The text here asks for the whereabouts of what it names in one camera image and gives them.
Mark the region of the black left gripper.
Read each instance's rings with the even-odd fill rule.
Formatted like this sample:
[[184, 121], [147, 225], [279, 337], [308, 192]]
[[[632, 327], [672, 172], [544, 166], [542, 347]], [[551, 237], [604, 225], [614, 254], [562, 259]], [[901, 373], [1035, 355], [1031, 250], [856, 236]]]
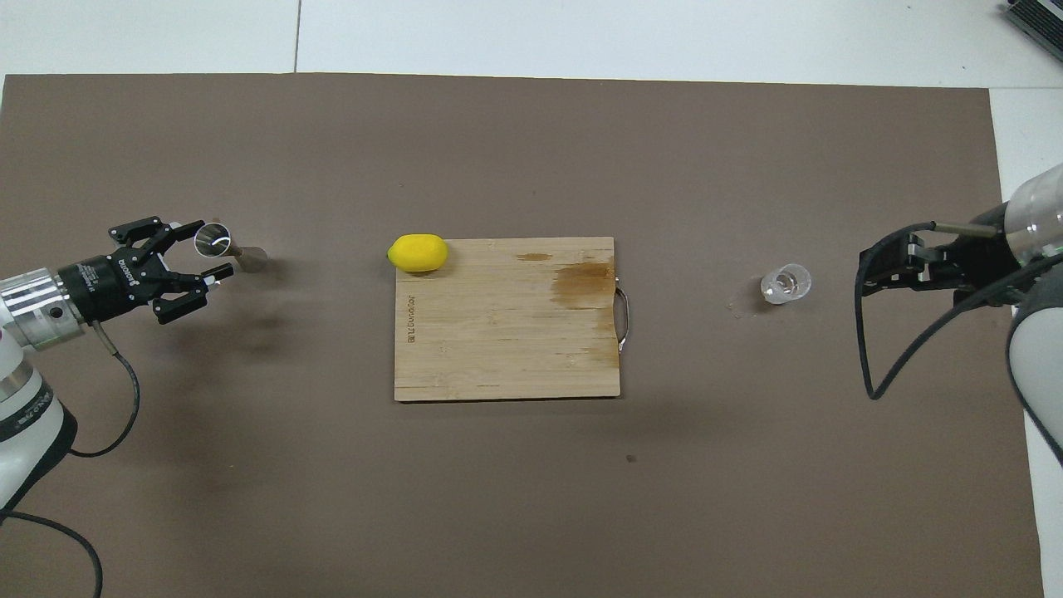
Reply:
[[164, 264], [170, 247], [189, 241], [205, 224], [149, 217], [109, 227], [117, 246], [113, 253], [58, 268], [58, 281], [79, 321], [109, 321], [138, 306], [152, 306], [157, 321], [166, 325], [206, 307], [210, 287], [234, 276], [234, 264], [224, 262], [198, 275], [169, 275]]

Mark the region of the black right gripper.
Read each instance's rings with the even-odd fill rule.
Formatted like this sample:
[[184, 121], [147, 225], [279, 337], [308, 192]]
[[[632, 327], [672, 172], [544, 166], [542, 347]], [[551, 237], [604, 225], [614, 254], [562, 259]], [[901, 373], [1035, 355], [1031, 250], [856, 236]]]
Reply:
[[954, 291], [954, 304], [959, 304], [975, 291], [1020, 270], [1020, 262], [1006, 240], [1005, 212], [1005, 208], [994, 208], [976, 216], [973, 223], [992, 226], [996, 235], [994, 238], [959, 236], [954, 241], [954, 263], [947, 261], [944, 246], [927, 246], [915, 233], [875, 243], [860, 254], [855, 292], [868, 297], [884, 289], [916, 292], [956, 289], [958, 270], [954, 264], [957, 264], [962, 283]]

